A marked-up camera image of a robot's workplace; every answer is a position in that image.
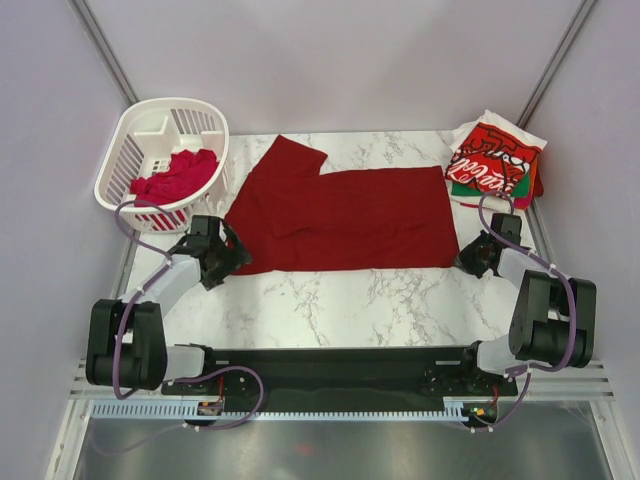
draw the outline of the folded fabric stack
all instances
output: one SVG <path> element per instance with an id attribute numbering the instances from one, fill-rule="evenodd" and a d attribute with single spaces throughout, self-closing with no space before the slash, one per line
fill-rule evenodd
<path id="1" fill-rule="evenodd" d="M 477 206 L 485 192 L 500 190 L 516 208 L 526 210 L 542 194 L 538 158 L 547 142 L 516 127 L 500 115 L 485 111 L 475 122 L 453 131 L 453 158 L 445 177 L 452 181 L 451 198 Z M 509 211 L 507 201 L 488 198 L 484 205 Z"/>

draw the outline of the coca-cola printed fabric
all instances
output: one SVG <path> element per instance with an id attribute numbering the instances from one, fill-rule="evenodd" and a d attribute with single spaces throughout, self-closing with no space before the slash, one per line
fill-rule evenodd
<path id="1" fill-rule="evenodd" d="M 499 117 L 492 112 L 486 112 L 483 117 L 487 114 Z M 454 150 L 445 176 L 480 192 L 502 190 L 510 193 L 529 172 L 533 161 L 542 152 L 541 146 L 546 142 L 532 142 L 541 146 L 528 145 L 517 138 L 522 135 L 517 135 L 516 132 L 512 135 L 497 125 L 484 123 L 483 117 Z M 502 127 L 507 126 L 512 131 L 520 130 L 502 117 L 499 118 L 500 122 L 496 123 L 500 123 Z M 533 137 L 521 132 L 525 134 L 524 138 Z"/>

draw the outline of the metal floor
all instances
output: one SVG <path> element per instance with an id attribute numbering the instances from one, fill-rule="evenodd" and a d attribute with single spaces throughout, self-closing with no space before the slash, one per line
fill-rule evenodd
<path id="1" fill-rule="evenodd" d="M 110 449 L 171 424 L 91 422 L 96 443 Z M 113 458 L 85 445 L 82 468 L 76 478 L 90 480 L 612 478 L 588 404 L 524 404 L 492 434 L 432 422 L 262 421 L 222 432 L 179 429 Z"/>

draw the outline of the cable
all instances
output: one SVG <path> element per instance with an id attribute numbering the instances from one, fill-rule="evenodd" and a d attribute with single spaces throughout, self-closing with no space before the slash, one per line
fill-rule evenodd
<path id="1" fill-rule="evenodd" d="M 122 319 L 120 320 L 120 324 L 118 325 L 118 331 L 116 334 L 116 342 L 115 342 L 115 348 L 114 348 L 114 354 L 113 354 L 113 368 L 112 368 L 112 375 L 111 375 L 111 380 L 112 380 L 112 384 L 113 384 L 113 392 L 114 395 L 116 396 L 117 399 L 119 400 L 125 400 L 127 398 L 129 398 L 133 393 L 136 392 L 137 389 L 133 388 L 131 390 L 129 390 L 126 393 L 123 393 L 120 390 L 120 357 L 122 355 L 122 340 L 124 337 L 124 334 L 126 332 L 127 329 L 127 321 L 129 320 L 129 315 L 131 314 L 131 309 L 133 308 L 133 305 L 136 304 L 136 302 L 140 299 L 140 297 L 142 295 L 144 295 L 144 292 L 146 290 L 148 290 L 156 281 L 158 281 L 158 279 L 160 277 L 162 277 L 162 275 L 164 275 L 170 268 L 171 268 L 171 254 L 169 254 L 169 252 L 166 252 L 158 247 L 154 247 L 153 245 L 150 245 L 142 240 L 140 240 L 139 238 L 137 238 L 134 234 L 132 234 L 129 231 L 129 227 L 123 222 L 122 217 L 120 215 L 120 212 L 122 211 L 122 209 L 126 206 L 129 205 L 146 205 L 152 208 L 155 208 L 156 210 L 158 210 L 160 213 L 162 213 L 163 215 L 166 215 L 167 218 L 169 218 L 176 226 L 179 226 L 179 223 L 176 221 L 175 217 L 168 212 L 167 210 L 163 209 L 162 207 L 146 201 L 146 200 L 130 200 L 130 201 L 126 201 L 121 203 L 120 205 L 118 205 L 118 207 L 115 210 L 115 220 L 116 220 L 116 224 L 118 225 L 118 228 L 120 229 L 120 231 L 127 237 L 129 238 L 132 242 L 134 242 L 135 244 L 147 248 L 149 250 L 152 250 L 156 253 L 159 253 L 160 255 L 162 255 L 163 257 L 165 257 L 166 259 L 166 263 L 165 265 L 160 268 L 155 274 L 153 274 L 141 287 L 138 288 L 138 290 L 133 294 L 133 296 L 131 297 L 131 299 L 129 300 L 129 302 L 127 303 L 127 306 L 124 309 L 124 312 L 122 313 Z M 177 424 L 177 425 L 171 425 L 170 427 L 164 428 L 162 430 L 159 430 L 158 432 L 154 433 L 153 435 L 150 435 L 146 438 L 143 438 L 142 440 L 134 443 L 133 445 L 130 445 L 126 448 L 123 448 L 121 450 L 114 450 L 114 451 L 108 451 L 108 450 L 104 450 L 102 449 L 100 446 L 98 446 L 95 442 L 95 439 L 93 437 L 93 435 L 90 432 L 90 440 L 91 440 L 91 445 L 93 446 L 93 448 L 96 450 L 96 452 L 98 452 L 100 455 L 103 456 L 117 456 L 117 455 L 122 455 L 125 453 L 130 452 L 131 450 L 134 450 L 136 448 L 138 448 L 141 445 L 144 445 L 145 443 L 157 438 L 160 435 L 164 435 L 167 432 L 173 431 L 173 430 L 177 430 L 178 428 L 183 428 L 185 426 L 190 426 L 191 428 L 194 428 L 196 431 L 200 431 L 200 430 L 227 430 L 230 428 L 234 428 L 237 427 L 239 425 L 242 425 L 243 423 L 247 422 L 251 417 L 253 417 L 253 415 L 255 415 L 257 413 L 257 411 L 260 409 L 260 407 L 262 406 L 262 402 L 264 401 L 264 384 L 262 382 L 262 379 L 260 378 L 260 376 L 252 369 L 248 368 L 248 367 L 242 367 L 242 366 L 230 366 L 230 367 L 225 367 L 222 368 L 220 370 L 217 370 L 215 372 L 209 373 L 207 375 L 203 375 L 201 377 L 196 377 L 196 378 L 178 378 L 178 379 L 174 379 L 174 380 L 169 380 L 167 382 L 164 383 L 202 383 L 205 382 L 207 380 L 210 380 L 214 377 L 217 377 L 219 375 L 222 375 L 224 373 L 228 373 L 228 372 L 234 372 L 234 371 L 240 371 L 240 372 L 245 372 L 250 374 L 251 376 L 253 376 L 256 381 L 258 382 L 258 387 L 260 389 L 260 394 L 258 397 L 258 401 L 256 402 L 256 405 L 253 407 L 253 409 L 244 417 L 240 418 L 239 420 L 236 420 L 234 422 L 228 423 L 228 424 L 224 424 L 224 425 L 211 425 L 211 426 L 198 426 L 198 427 L 192 427 L 190 425 L 188 425 L 187 423 L 183 423 L 183 424 Z M 224 377 L 222 377 L 221 379 L 221 383 L 220 383 L 220 391 L 224 394 L 223 390 L 222 390 L 222 386 L 224 382 Z"/>
<path id="2" fill-rule="evenodd" d="M 562 370 L 563 368 L 565 368 L 566 366 L 569 365 L 569 361 L 571 360 L 571 355 L 573 354 L 573 349 L 575 347 L 575 342 L 576 342 L 576 330 L 577 330 L 577 326 L 576 326 L 577 325 L 576 299 L 575 299 L 575 297 L 573 295 L 573 289 L 571 288 L 571 285 L 569 284 L 569 280 L 567 279 L 567 277 L 565 277 L 564 274 L 559 272 L 556 269 L 555 265 L 547 262 L 542 257 L 536 255 L 532 251 L 526 250 L 526 249 L 522 248 L 521 246 L 510 242 L 509 240 L 507 240 L 506 238 L 502 237 L 500 234 L 498 234 L 497 232 L 495 232 L 491 228 L 491 226 L 484 219 L 484 215 L 483 215 L 483 213 L 484 213 L 483 212 L 484 201 L 490 196 L 498 196 L 498 197 L 502 197 L 505 200 L 507 200 L 509 202 L 509 204 L 511 205 L 511 212 L 513 213 L 513 209 L 514 209 L 513 200 L 511 199 L 511 197 L 509 197 L 509 195 L 505 194 L 504 192 L 502 192 L 500 190 L 491 190 L 489 192 L 486 192 L 486 193 L 484 193 L 482 195 L 482 197 L 480 198 L 480 203 L 478 204 L 478 212 L 480 214 L 480 222 L 482 223 L 482 226 L 496 240 L 498 240 L 502 244 L 506 245 L 509 248 L 512 248 L 513 250 L 515 250 L 515 251 L 517 251 L 517 252 L 519 252 L 519 253 L 521 253 L 523 255 L 531 257 L 536 263 L 540 264 L 543 268 L 547 269 L 549 271 L 549 273 L 551 273 L 555 277 L 557 277 L 558 280 L 560 280 L 560 282 L 564 286 L 564 289 L 567 292 L 567 303 L 569 304 L 569 339 L 567 341 L 567 347 L 566 347 L 566 349 L 564 351 L 564 355 L 562 356 L 562 359 L 560 360 L 560 363 L 558 363 L 556 366 L 549 367 L 549 366 L 543 365 L 541 363 L 532 362 L 532 363 L 529 363 L 527 365 L 521 365 L 521 366 L 518 366 L 518 367 L 512 367 L 510 369 L 507 369 L 506 373 L 509 374 L 509 376 L 511 376 L 511 377 L 517 377 L 517 376 L 522 375 L 523 373 L 525 373 L 529 368 L 536 368 L 538 370 L 543 370 L 545 372 L 559 372 L 560 370 Z"/>
<path id="3" fill-rule="evenodd" d="M 143 204 L 149 207 L 153 207 L 156 210 L 158 210 L 160 213 L 166 215 L 176 226 L 179 225 L 179 223 L 176 221 L 176 219 L 171 213 L 166 211 L 164 208 L 154 203 L 148 202 L 146 200 L 129 200 L 127 202 L 121 203 L 116 208 L 116 211 L 115 211 L 116 225 L 118 225 L 118 228 L 120 229 L 120 231 L 124 233 L 124 235 L 129 240 L 136 243 L 137 245 L 140 245 L 141 247 L 148 248 L 149 250 L 159 253 L 160 255 L 162 255 L 167 259 L 167 263 L 155 274 L 153 274 L 151 278 L 149 278 L 142 285 L 142 287 L 138 288 L 138 291 L 133 294 L 133 296 L 131 297 L 131 300 L 129 300 L 129 303 L 127 303 L 127 306 L 125 307 L 124 312 L 122 313 L 122 319 L 120 320 L 120 325 L 118 325 L 118 332 L 116 334 L 116 345 L 113 352 L 113 368 L 111 371 L 111 384 L 113 385 L 113 393 L 118 400 L 125 400 L 129 398 L 137 390 L 135 388 L 132 388 L 126 393 L 122 393 L 122 390 L 120 390 L 120 356 L 122 354 L 122 339 L 124 338 L 124 334 L 127 331 L 127 322 L 129 320 L 129 315 L 131 314 L 131 310 L 133 309 L 133 306 L 136 304 L 136 302 L 140 299 L 140 297 L 144 295 L 144 292 L 148 290 L 156 281 L 158 281 L 160 277 L 162 277 L 162 275 L 164 275 L 171 268 L 171 255 L 168 252 L 165 252 L 164 250 L 158 247 L 154 247 L 153 245 L 143 242 L 142 240 L 137 238 L 134 234 L 132 234 L 129 231 L 129 227 L 122 221 L 122 217 L 120 216 L 120 212 L 122 211 L 122 209 L 126 206 L 134 205 L 134 204 L 135 205 Z"/>
<path id="4" fill-rule="evenodd" d="M 224 401 L 224 377 L 220 377 L 218 380 L 218 402 Z"/>
<path id="5" fill-rule="evenodd" d="M 151 440 L 155 440 L 156 438 L 158 438 L 161 435 L 164 435 L 165 433 L 169 433 L 174 430 L 179 430 L 181 428 L 183 428 L 181 423 L 170 425 L 168 427 L 163 428 L 162 430 L 158 430 L 157 432 L 152 433 L 147 437 L 144 437 L 141 440 L 138 440 L 136 443 L 129 445 L 128 447 L 121 448 L 120 450 L 105 450 L 100 445 L 98 445 L 96 443 L 96 439 L 93 434 L 93 428 L 89 432 L 89 441 L 91 442 L 91 446 L 98 453 L 98 455 L 102 455 L 103 457 L 117 457 L 119 455 L 124 455 L 125 453 L 129 453 L 130 451 L 135 450 L 138 447 L 141 447 L 142 445 L 150 442 Z"/>
<path id="6" fill-rule="evenodd" d="M 500 388 L 498 385 L 493 386 L 493 400 L 491 401 L 491 406 L 495 407 L 498 405 L 498 399 L 500 398 Z"/>
<path id="7" fill-rule="evenodd" d="M 543 268 L 545 268 L 546 270 L 549 271 L 549 273 L 551 273 L 552 275 L 554 275 L 555 277 L 558 278 L 558 280 L 560 280 L 560 282 L 562 283 L 566 293 L 567 293 L 567 302 L 569 304 L 569 339 L 567 341 L 567 347 L 564 351 L 564 354 L 562 356 L 562 359 L 560 360 L 560 362 L 555 365 L 555 366 L 547 366 L 547 365 L 543 365 L 541 363 L 537 363 L 537 362 L 531 362 L 525 365 L 520 365 L 517 367 L 512 367 L 512 368 L 507 368 L 505 370 L 505 373 L 507 374 L 507 376 L 509 378 L 512 378 L 515 380 L 516 377 L 519 377 L 520 375 L 523 374 L 527 374 L 527 378 L 525 379 L 524 385 L 522 387 L 522 390 L 520 392 L 520 395 L 518 396 L 518 399 L 515 401 L 515 403 L 513 404 L 513 407 L 511 408 L 511 410 L 509 410 L 509 412 L 507 412 L 506 415 L 504 415 L 502 418 L 498 418 L 496 420 L 496 422 L 493 425 L 490 426 L 486 426 L 486 427 L 479 427 L 479 428 L 471 428 L 470 431 L 471 433 L 475 433 L 475 432 L 493 432 L 493 430 L 504 424 L 513 414 L 514 412 L 518 409 L 518 407 L 520 407 L 520 405 L 522 404 L 525 395 L 527 394 L 528 390 L 529 390 L 529 385 L 531 384 L 531 369 L 535 368 L 538 370 L 543 370 L 545 372 L 558 372 L 560 370 L 562 370 L 563 368 L 567 367 L 569 365 L 569 362 L 571 361 L 571 355 L 573 354 L 573 349 L 575 347 L 575 341 L 576 341 L 576 329 L 577 329 L 577 318 L 576 318 L 576 299 L 575 296 L 573 295 L 573 289 L 571 288 L 571 285 L 569 284 L 569 280 L 567 279 L 567 277 L 562 274 L 561 272 L 559 272 L 556 269 L 556 266 L 547 262 L 546 260 L 544 260 L 542 257 L 536 255 L 535 253 L 533 253 L 530 250 L 526 250 L 525 248 L 522 248 L 520 245 L 516 245 L 512 242 L 510 242 L 509 240 L 507 240 L 506 238 L 502 237 L 499 233 L 497 233 L 496 231 L 494 231 L 491 226 L 487 223 L 487 221 L 484 218 L 484 210 L 483 210 L 483 206 L 484 206 L 484 202 L 485 200 L 490 197 L 490 196 L 496 196 L 496 197 L 501 197 L 505 200 L 507 200 L 509 202 L 509 206 L 511 209 L 511 214 L 513 214 L 514 212 L 514 204 L 513 204 L 513 200 L 511 199 L 511 197 L 509 197 L 509 195 L 507 195 L 506 193 L 504 193 L 501 190 L 491 190 L 488 192 L 485 192 L 482 197 L 480 198 L 480 202 L 478 203 L 478 213 L 480 216 L 480 222 L 482 223 L 482 226 L 489 232 L 489 234 L 494 237 L 496 240 L 498 240 L 500 243 L 502 243 L 503 245 L 512 248 L 513 250 L 526 255 L 530 258 L 532 258 L 536 263 L 540 264 Z"/>
<path id="8" fill-rule="evenodd" d="M 264 401 L 264 383 L 262 382 L 262 379 L 260 378 L 260 376 L 252 369 L 250 369 L 249 367 L 242 367 L 242 366 L 231 366 L 231 367 L 224 367 L 221 368 L 220 370 L 216 370 L 215 372 L 211 372 L 208 373 L 206 375 L 203 375 L 201 377 L 196 377 L 196 378 L 177 378 L 175 380 L 170 380 L 169 382 L 166 383 L 202 383 L 202 382 L 206 382 L 207 380 L 211 380 L 212 378 L 215 378 L 219 375 L 223 375 L 225 373 L 228 372 L 245 372 L 248 373 L 249 375 L 251 375 L 253 378 L 256 379 L 256 381 L 258 382 L 258 388 L 260 389 L 260 394 L 258 396 L 258 401 L 256 402 L 256 405 L 253 407 L 253 409 L 247 413 L 244 417 L 240 418 L 239 420 L 236 420 L 234 422 L 231 423 L 226 423 L 224 425 L 209 425 L 209 426 L 200 426 L 200 427 L 191 427 L 194 428 L 196 431 L 199 430 L 206 430 L 206 431 L 210 431 L 210 430 L 228 430 L 230 428 L 234 428 L 237 427 L 239 425 L 242 425 L 243 423 L 247 422 L 251 417 L 253 417 L 258 410 L 260 409 L 260 407 L 262 406 L 262 402 Z"/>
<path id="9" fill-rule="evenodd" d="M 500 418 L 500 404 L 498 403 L 498 398 L 499 398 L 499 393 L 498 393 L 498 387 L 497 385 L 493 386 L 493 390 L 495 393 L 493 400 L 491 401 L 491 403 L 489 403 L 489 407 L 488 409 L 495 411 L 495 414 L 492 415 L 492 417 L 494 418 L 493 422 L 488 422 L 487 420 L 483 420 L 481 417 L 487 415 L 487 409 L 484 407 L 481 408 L 475 408 L 473 409 L 470 413 L 473 413 L 473 416 L 476 420 L 478 420 L 480 423 L 484 423 L 485 425 L 490 425 L 493 426 L 496 421 L 498 420 L 498 418 Z"/>

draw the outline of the table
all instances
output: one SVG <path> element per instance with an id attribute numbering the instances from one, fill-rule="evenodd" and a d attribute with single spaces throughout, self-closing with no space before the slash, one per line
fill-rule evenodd
<path id="1" fill-rule="evenodd" d="M 286 135 L 326 152 L 321 173 L 350 169 L 446 166 L 448 131 Z M 275 135 L 231 137 L 229 195 L 224 215 L 244 179 Z M 476 209 L 452 202 L 460 247 L 482 229 Z M 523 217 L 522 243 L 533 246 Z M 143 234 L 168 249 L 179 234 Z M 160 257 L 135 253 L 128 288 L 157 268 Z M 270 272 L 230 277 L 211 291 L 198 285 L 164 317 L 167 345 L 213 348 L 312 348 L 465 345 L 507 333 L 517 289 L 490 273 L 478 280 L 458 269 L 353 272 Z"/>

